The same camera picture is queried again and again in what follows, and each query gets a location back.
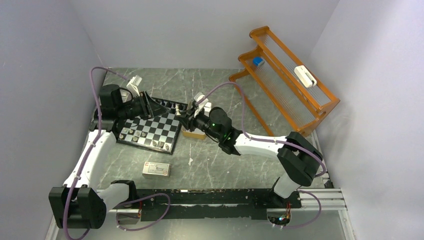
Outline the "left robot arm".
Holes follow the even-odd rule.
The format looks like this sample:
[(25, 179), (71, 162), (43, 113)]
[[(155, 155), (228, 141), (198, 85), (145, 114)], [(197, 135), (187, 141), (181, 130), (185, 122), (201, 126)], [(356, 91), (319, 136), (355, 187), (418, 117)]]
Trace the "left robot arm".
[(99, 229), (111, 209), (119, 204), (132, 208), (138, 203), (132, 180), (114, 180), (97, 192), (100, 172), (127, 120), (149, 120), (168, 110), (145, 91), (130, 93), (128, 101), (123, 101), (121, 91), (117, 84), (107, 84), (95, 94), (99, 108), (89, 126), (88, 142), (63, 185), (49, 192), (53, 216), (61, 229)]

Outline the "blue small block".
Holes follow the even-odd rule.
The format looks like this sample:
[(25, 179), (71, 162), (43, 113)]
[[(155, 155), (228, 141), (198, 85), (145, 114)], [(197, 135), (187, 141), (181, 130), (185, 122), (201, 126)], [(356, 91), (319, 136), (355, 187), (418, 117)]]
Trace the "blue small block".
[(252, 63), (255, 67), (260, 67), (265, 63), (265, 60), (262, 57), (257, 56), (252, 59)]

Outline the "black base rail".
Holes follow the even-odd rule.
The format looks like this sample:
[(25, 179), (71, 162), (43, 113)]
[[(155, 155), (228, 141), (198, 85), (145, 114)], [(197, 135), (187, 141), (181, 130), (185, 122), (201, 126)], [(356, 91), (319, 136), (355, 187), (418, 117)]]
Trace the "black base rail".
[(282, 198), (270, 188), (138, 189), (140, 203), (114, 207), (120, 214), (140, 213), (140, 221), (250, 218), (267, 220), (268, 210), (300, 209), (300, 194)]

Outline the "small printed card box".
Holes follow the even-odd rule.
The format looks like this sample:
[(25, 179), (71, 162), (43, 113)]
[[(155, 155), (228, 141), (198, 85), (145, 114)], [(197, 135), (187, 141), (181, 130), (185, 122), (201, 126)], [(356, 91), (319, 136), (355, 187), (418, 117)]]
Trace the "small printed card box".
[(171, 165), (169, 163), (149, 162), (143, 165), (142, 174), (146, 176), (168, 177), (170, 175)]

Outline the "white plastic device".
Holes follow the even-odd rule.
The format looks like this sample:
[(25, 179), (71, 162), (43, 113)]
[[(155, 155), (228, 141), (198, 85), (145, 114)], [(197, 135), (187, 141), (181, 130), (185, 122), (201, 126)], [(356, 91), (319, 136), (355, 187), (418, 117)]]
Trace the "white plastic device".
[(305, 88), (312, 88), (317, 85), (317, 80), (304, 65), (296, 66), (294, 73)]

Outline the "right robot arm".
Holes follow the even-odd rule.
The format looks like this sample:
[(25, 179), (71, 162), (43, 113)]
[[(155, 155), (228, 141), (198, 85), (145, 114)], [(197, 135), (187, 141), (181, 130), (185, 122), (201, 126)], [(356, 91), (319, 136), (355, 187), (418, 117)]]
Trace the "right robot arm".
[(208, 115), (193, 109), (176, 116), (187, 129), (199, 129), (228, 155), (255, 155), (278, 160), (284, 174), (272, 187), (270, 202), (282, 207), (292, 192), (311, 186), (319, 169), (323, 168), (322, 154), (300, 133), (292, 131), (287, 136), (270, 137), (244, 133), (232, 125), (231, 118), (220, 107), (214, 107)]

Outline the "orange wooden rack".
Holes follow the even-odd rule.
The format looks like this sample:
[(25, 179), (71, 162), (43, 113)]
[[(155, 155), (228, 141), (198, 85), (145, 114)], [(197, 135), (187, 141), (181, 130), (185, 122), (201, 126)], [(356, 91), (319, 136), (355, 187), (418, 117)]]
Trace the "orange wooden rack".
[[(309, 136), (337, 106), (337, 98), (308, 67), (280, 40), (268, 26), (253, 29), (249, 37), (256, 47), (238, 57), (244, 69), (229, 81), (250, 77), (284, 116), (294, 131)], [(264, 64), (254, 66), (252, 59), (261, 57)], [(304, 65), (317, 80), (316, 86), (305, 88), (294, 68)]]

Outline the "black white chess board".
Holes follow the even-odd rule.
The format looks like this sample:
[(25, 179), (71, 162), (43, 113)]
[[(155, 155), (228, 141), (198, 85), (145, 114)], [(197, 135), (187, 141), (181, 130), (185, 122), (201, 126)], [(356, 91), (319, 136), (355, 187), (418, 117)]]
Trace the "black white chess board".
[[(180, 135), (182, 124), (175, 118), (175, 106), (179, 104), (186, 110), (186, 103), (162, 98), (153, 98), (157, 103), (168, 109), (168, 112), (143, 120), (140, 117), (128, 119), (118, 135), (117, 143), (172, 155)], [(165, 144), (170, 144), (170, 150), (165, 149)]]

